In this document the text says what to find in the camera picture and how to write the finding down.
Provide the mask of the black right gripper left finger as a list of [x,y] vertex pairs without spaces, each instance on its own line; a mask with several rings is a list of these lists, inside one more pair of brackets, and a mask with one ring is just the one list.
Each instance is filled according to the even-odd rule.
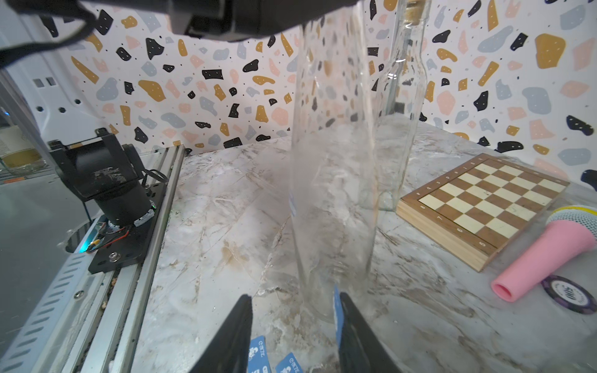
[[241,295],[189,373],[247,372],[252,324],[252,298]]

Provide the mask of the glass bottle blue label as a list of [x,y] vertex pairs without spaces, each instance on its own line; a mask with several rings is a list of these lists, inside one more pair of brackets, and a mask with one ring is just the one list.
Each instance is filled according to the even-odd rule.
[[363,208],[396,211],[403,195],[410,152],[427,88],[422,62],[429,1],[400,1],[387,67],[382,70],[374,101],[374,156],[377,189],[365,191]]
[[290,207],[300,287],[319,318],[365,294],[378,216],[363,4],[306,23],[292,124]]

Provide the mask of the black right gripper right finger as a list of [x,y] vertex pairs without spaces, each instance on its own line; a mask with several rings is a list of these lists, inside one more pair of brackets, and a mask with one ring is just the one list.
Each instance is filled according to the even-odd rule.
[[401,372],[346,292],[338,293],[338,357],[343,373]]

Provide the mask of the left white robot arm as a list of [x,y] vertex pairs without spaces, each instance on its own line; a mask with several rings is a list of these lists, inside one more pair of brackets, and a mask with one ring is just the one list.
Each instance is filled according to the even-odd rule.
[[299,31],[354,1],[4,1],[1,70],[43,143],[139,152],[290,135]]

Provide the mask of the glass bottle blue label back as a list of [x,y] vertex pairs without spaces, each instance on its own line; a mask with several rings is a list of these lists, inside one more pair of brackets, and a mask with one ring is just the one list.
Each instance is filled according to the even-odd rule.
[[365,191],[363,208],[396,211],[403,195],[410,152],[427,88],[422,62],[429,1],[400,1],[387,67],[382,70],[374,101],[374,156],[377,189]]

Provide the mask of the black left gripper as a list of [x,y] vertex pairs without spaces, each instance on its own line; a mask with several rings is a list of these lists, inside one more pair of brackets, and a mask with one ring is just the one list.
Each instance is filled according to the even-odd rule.
[[[1,50],[1,66],[87,38],[100,25],[99,18],[81,1],[7,1],[19,15],[56,16],[80,20],[83,25],[56,42],[32,42]],[[117,6],[168,15],[175,34],[228,42],[257,39],[317,20],[334,11],[356,6],[356,1],[102,1]]]

